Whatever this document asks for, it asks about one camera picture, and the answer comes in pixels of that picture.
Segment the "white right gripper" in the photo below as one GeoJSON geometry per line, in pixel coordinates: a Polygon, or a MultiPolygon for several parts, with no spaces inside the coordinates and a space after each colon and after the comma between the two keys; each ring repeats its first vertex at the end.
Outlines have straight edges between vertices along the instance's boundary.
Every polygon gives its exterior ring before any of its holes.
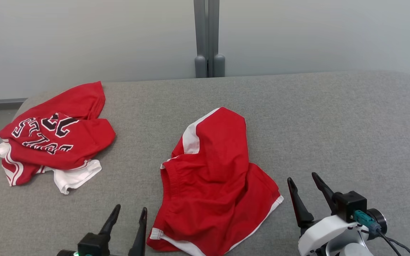
{"type": "Polygon", "coordinates": [[[335,215],[337,211],[336,202],[333,199],[335,193],[316,172],[312,172],[312,178],[324,195],[331,210],[331,216],[314,224],[314,217],[303,204],[295,182],[291,177],[287,179],[297,225],[299,228],[308,228],[298,241],[300,255],[311,256],[312,251],[326,245],[326,255],[329,256],[332,252],[343,250],[348,244],[359,243],[358,224],[356,222],[347,223],[335,215]]]}

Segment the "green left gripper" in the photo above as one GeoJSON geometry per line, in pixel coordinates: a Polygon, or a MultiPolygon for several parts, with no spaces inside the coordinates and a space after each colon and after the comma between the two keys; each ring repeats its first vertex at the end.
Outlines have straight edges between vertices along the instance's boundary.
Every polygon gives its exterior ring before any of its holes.
{"type": "MultiPolygon", "coordinates": [[[[107,218],[103,227],[99,231],[98,235],[109,236],[112,232],[114,225],[117,222],[121,205],[117,204],[112,210],[111,214],[107,218]]],[[[147,218],[148,218],[148,209],[143,207],[138,224],[138,231],[135,238],[135,241],[130,248],[128,255],[129,256],[145,256],[146,250],[146,231],[147,231],[147,218]]],[[[93,256],[92,254],[81,254],[78,251],[72,252],[72,256],[93,256]]]]}

